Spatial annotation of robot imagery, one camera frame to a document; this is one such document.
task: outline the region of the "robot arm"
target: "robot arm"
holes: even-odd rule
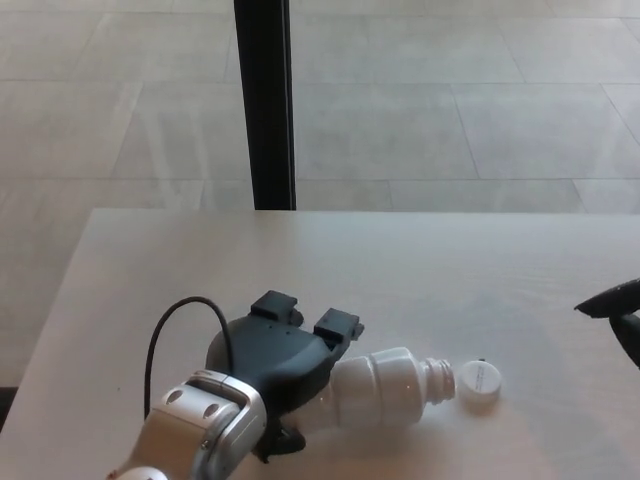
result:
[[[255,447],[266,423],[253,387],[198,371],[152,409],[130,457],[112,478],[224,480]]]
[[[640,279],[610,288],[575,307],[591,318],[609,318],[618,342],[640,368]]]
[[[281,418],[314,398],[364,327],[329,309],[313,333],[301,330],[297,300],[269,291],[249,315],[229,323],[236,356],[214,338],[206,370],[169,391],[147,417],[127,461],[108,479],[225,480],[253,452],[297,452],[305,439]]]

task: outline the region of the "tile floor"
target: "tile floor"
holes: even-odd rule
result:
[[[301,209],[640,213],[640,0],[290,1]],[[239,79],[231,0],[0,0],[0,386],[93,207],[251,208]]]

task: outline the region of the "white plastic bottle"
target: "white plastic bottle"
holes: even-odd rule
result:
[[[326,428],[406,426],[427,403],[455,396],[455,376],[444,360],[418,362],[406,348],[393,348],[338,362],[329,384],[285,422],[308,434]]]

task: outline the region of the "black cable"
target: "black cable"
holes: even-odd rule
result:
[[[224,337],[224,341],[227,348],[227,363],[229,366],[229,373],[233,373],[233,350],[231,346],[231,335],[229,334],[229,327],[227,325],[227,319],[224,318],[224,314],[222,310],[209,300],[206,297],[187,297],[183,298],[179,302],[174,303],[169,307],[169,309],[164,312],[162,318],[158,321],[155,330],[153,331],[153,335],[151,336],[151,341],[149,342],[149,350],[147,351],[147,363],[144,368],[144,418],[146,419],[149,415],[150,402],[151,402],[151,368],[153,366],[153,354],[156,349],[156,343],[158,342],[158,337],[160,336],[160,331],[164,324],[169,320],[169,317],[180,307],[187,305],[189,303],[202,303],[210,307],[215,314],[218,316],[218,320],[220,321],[220,327],[222,329],[222,336]]]

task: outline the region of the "bottle neck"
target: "bottle neck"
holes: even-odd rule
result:
[[[420,366],[424,372],[427,387],[427,403],[437,405],[455,396],[456,378],[449,362],[427,358],[420,362]]]

